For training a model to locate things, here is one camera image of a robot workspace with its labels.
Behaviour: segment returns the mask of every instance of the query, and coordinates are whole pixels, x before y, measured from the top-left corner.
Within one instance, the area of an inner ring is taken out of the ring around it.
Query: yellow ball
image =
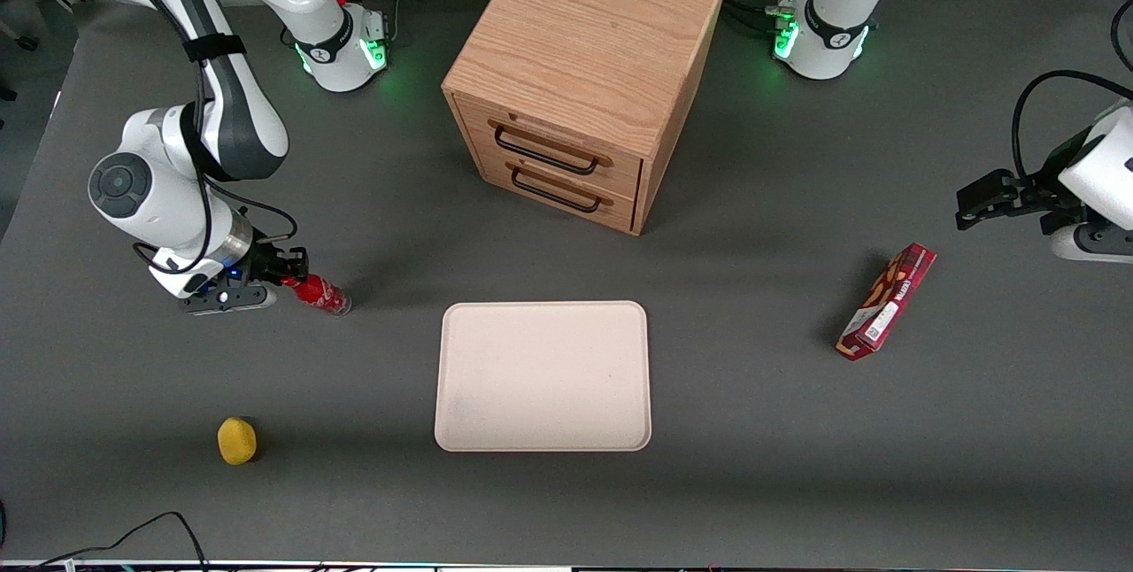
[[[220,456],[224,458],[225,462],[230,466],[240,466],[256,454],[256,432],[252,428],[252,424],[238,416],[230,416],[220,424],[216,444],[220,446]]]

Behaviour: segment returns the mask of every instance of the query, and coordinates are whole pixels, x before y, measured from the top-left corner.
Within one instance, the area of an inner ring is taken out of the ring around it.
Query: red bottle
[[[316,274],[308,274],[305,279],[283,278],[283,287],[291,287],[296,298],[301,302],[316,307],[323,313],[334,315],[340,318],[350,313],[350,297],[342,292],[339,287],[331,284]]]

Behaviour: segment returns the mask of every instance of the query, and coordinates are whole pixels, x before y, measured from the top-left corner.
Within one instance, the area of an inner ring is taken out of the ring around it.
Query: cardboard box
[[[834,349],[850,361],[879,350],[934,261],[936,254],[917,242],[889,261]]]

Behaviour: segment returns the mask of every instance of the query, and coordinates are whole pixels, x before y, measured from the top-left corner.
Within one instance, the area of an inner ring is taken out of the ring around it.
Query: gray mat
[[[296,214],[355,298],[342,321],[290,298],[178,314],[93,212],[91,165],[129,113],[190,100],[193,72],[155,16],[91,12],[0,245],[6,556],[176,509],[218,560],[1133,564],[1131,270],[1057,261],[1037,220],[952,217],[956,189],[1010,163],[1032,76],[1127,79],[1118,0],[886,0],[836,83],[722,23],[639,240],[478,180],[440,84],[483,3],[406,7],[391,71],[349,95],[303,75],[270,10],[231,11],[292,140],[275,177],[232,189]],[[1049,85],[1029,163],[1109,103]],[[834,338],[910,241],[937,265],[886,348],[845,361]],[[446,306],[607,298],[650,317],[645,451],[436,447]],[[231,415],[258,420],[263,461],[220,460]],[[188,558],[177,530],[121,554]]]

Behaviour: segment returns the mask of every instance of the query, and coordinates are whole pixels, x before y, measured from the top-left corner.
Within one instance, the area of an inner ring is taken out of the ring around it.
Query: black metal handle
[[[523,183],[519,180],[519,169],[511,170],[511,185],[518,186],[519,189],[523,189],[526,193],[534,193],[535,196],[546,197],[547,200],[557,202],[560,205],[570,206],[570,208],[576,210],[576,212],[582,213],[595,213],[598,211],[598,206],[602,206],[602,199],[595,197],[594,205],[582,205],[579,202],[566,200],[565,197],[555,196],[555,194],[550,191],[543,191],[543,189],[537,188],[537,186]]]
[[[563,163],[563,161],[557,160],[557,157],[544,156],[542,153],[531,152],[530,148],[519,147],[518,144],[511,144],[511,142],[503,140],[503,125],[496,125],[495,137],[496,144],[502,148],[506,148],[508,152],[518,153],[518,155],[521,156],[534,157],[534,160],[538,160],[539,163],[551,164],[552,168],[563,169],[566,170],[566,172],[577,173],[579,177],[589,177],[590,173],[594,172],[594,169],[598,165],[598,156],[591,156],[590,165],[587,165],[587,168],[578,168],[574,164]]]

